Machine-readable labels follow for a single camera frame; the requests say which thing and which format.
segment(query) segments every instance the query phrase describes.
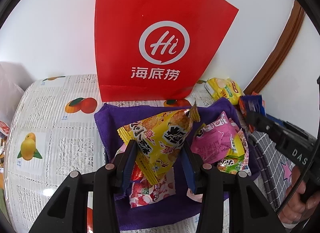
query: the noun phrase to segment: wooden trim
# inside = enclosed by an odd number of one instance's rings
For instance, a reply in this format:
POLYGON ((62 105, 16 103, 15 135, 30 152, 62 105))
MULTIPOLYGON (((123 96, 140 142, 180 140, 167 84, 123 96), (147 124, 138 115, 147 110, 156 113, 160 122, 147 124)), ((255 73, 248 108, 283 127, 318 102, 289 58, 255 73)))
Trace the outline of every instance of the wooden trim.
POLYGON ((284 30, 278 40, 275 49, 271 52, 270 56, 253 78, 247 88, 244 90, 246 95, 251 95, 253 91, 260 93, 264 86, 269 82, 282 62, 286 58, 293 43, 295 42, 297 35, 301 29, 305 11, 301 5, 295 0, 289 20, 284 27, 284 30))

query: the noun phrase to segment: hi logo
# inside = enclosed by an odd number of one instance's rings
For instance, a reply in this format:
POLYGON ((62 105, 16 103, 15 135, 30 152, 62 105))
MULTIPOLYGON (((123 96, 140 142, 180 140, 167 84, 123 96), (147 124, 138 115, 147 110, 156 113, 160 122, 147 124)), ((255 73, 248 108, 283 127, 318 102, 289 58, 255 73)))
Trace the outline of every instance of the hi logo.
POLYGON ((139 50, 145 60, 156 65, 167 65, 181 59, 190 45, 187 30, 174 21, 159 21, 141 35, 139 50))

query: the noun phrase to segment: red haidilao bag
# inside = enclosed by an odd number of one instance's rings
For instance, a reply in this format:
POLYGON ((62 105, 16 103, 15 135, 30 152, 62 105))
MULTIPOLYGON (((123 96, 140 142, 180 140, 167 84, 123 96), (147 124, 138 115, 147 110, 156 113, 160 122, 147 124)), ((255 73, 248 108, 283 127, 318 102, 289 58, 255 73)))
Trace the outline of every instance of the red haidilao bag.
POLYGON ((185 98, 237 12, 225 0, 96 0, 102 101, 185 98))

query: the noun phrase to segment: black cable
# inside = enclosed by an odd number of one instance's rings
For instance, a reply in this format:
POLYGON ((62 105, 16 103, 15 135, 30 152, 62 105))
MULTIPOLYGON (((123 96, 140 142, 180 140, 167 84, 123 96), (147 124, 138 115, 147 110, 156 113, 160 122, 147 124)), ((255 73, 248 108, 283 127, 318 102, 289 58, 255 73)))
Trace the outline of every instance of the black cable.
MULTIPOLYGON (((320 77, 317 79, 317 83, 319 86, 319 95, 320 95, 320 77)), ((281 210, 287 205, 287 203, 289 202, 289 200, 292 198, 293 194, 296 192, 297 188, 299 187, 300 183, 303 181, 303 178, 305 177, 305 175, 307 174, 308 170, 310 169, 313 159, 316 156, 316 153, 319 149, 320 146, 320 118, 319 118, 319 127, 318 127, 318 138, 316 140, 315 146, 312 149, 311 152, 311 158, 308 161, 308 164, 303 168, 302 173, 300 174, 297 182, 294 184, 294 186, 292 187, 291 191, 289 192, 289 194, 286 196, 286 198, 284 199, 284 201, 281 203, 280 207, 277 209, 276 214, 279 215, 279 213, 281 212, 281 210)))

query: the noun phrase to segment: purple towel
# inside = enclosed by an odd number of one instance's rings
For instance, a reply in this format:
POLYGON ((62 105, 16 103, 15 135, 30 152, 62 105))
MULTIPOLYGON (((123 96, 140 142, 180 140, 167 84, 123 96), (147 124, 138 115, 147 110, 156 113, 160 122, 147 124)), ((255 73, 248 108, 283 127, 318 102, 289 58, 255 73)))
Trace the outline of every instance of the purple towel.
MULTIPOLYGON (((106 151, 106 162, 110 161, 116 151, 123 144, 122 139, 117 133, 121 126, 148 118, 150 116, 185 107, 116 107, 104 104, 99 112, 95 113, 94 118, 100 133, 102 143, 106 151)), ((198 108, 201 121, 194 123, 187 141, 192 142, 195 131, 202 123, 212 123, 222 111, 225 111, 228 118, 232 118, 239 126, 239 119, 234 106, 225 98, 219 99, 216 103, 207 108, 198 108)), ((258 177, 260 170, 254 155, 249 155, 249 167, 252 172, 252 179, 258 177)), ((146 205, 131 209, 128 197, 116 201, 116 211, 120 230, 134 230, 153 228, 163 225, 174 224, 178 221, 192 217, 200 212, 201 203, 187 197, 188 185, 184 176, 180 159, 178 158, 174 166, 174 177, 176 194, 167 197, 152 205, 146 205)))

